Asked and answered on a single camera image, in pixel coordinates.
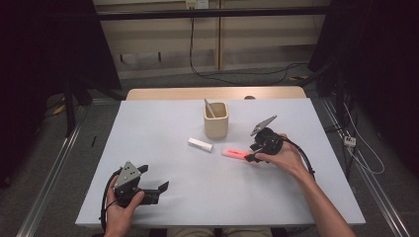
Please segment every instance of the aluminum rail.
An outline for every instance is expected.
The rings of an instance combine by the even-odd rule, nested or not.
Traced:
[[[58,178],[64,169],[65,162],[73,148],[73,145],[77,139],[80,128],[84,123],[89,108],[80,107],[77,112],[77,125],[69,137],[64,140],[61,150],[55,159],[55,162],[46,177],[43,186],[38,193],[38,196],[32,204],[31,210],[26,216],[21,228],[19,229],[16,237],[32,237],[41,222],[42,215],[46,210],[46,206],[52,196],[52,191],[58,181]]]
[[[258,16],[300,16],[340,14],[354,10],[355,6],[318,6],[289,8],[251,8],[251,9],[208,9],[208,10],[169,10],[152,12],[98,12],[89,13],[57,13],[49,15],[54,20],[143,20],[143,19],[176,19],[176,18],[216,18],[216,17],[258,17]]]
[[[322,104],[324,109],[326,110],[327,114],[329,115],[330,119],[332,120],[333,124],[336,127],[339,127],[339,122],[335,116],[336,109],[334,108],[333,104],[329,100],[322,99]],[[343,131],[338,130],[338,134],[340,135],[341,139],[343,140],[343,136],[346,134],[349,134],[348,130]],[[358,150],[359,158],[363,161],[364,165],[368,166],[368,163],[361,153],[360,150]],[[358,171],[360,172],[361,177],[363,178],[364,182],[366,183],[368,189],[371,192],[371,195],[376,201],[376,204],[379,208],[379,210],[382,213],[382,216],[387,221],[388,226],[390,227],[391,231],[393,232],[394,236],[397,237],[410,237],[410,233],[404,224],[403,220],[401,219],[401,216],[397,209],[395,208],[394,204],[391,202],[390,198],[388,197],[385,190],[382,188],[382,186],[379,184],[376,176],[372,174],[371,172],[366,171],[358,162],[355,162],[356,166],[358,168]]]

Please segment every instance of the white marker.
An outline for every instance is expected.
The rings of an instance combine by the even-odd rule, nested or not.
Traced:
[[[212,150],[212,144],[196,140],[195,138],[192,138],[192,137],[189,137],[188,143],[191,146],[198,147],[198,148],[203,149],[207,152],[211,152],[211,150]]]

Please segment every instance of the electrical outlet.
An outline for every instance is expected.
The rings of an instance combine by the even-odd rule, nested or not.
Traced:
[[[355,147],[357,145],[357,138],[351,136],[345,136],[343,139],[343,143],[347,147]]]
[[[186,9],[197,9],[197,0],[186,0]]]
[[[208,9],[209,7],[209,0],[197,0],[197,9]]]

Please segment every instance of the wooden table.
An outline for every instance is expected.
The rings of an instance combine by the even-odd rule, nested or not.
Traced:
[[[126,99],[133,100],[201,100],[201,99],[299,99],[305,98],[300,87],[199,87],[133,89]]]

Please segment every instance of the pencil holder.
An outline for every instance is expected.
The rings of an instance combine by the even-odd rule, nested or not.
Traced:
[[[209,109],[204,109],[204,124],[206,136],[211,139],[221,139],[227,136],[228,132],[228,107],[226,103],[210,103],[215,118]]]

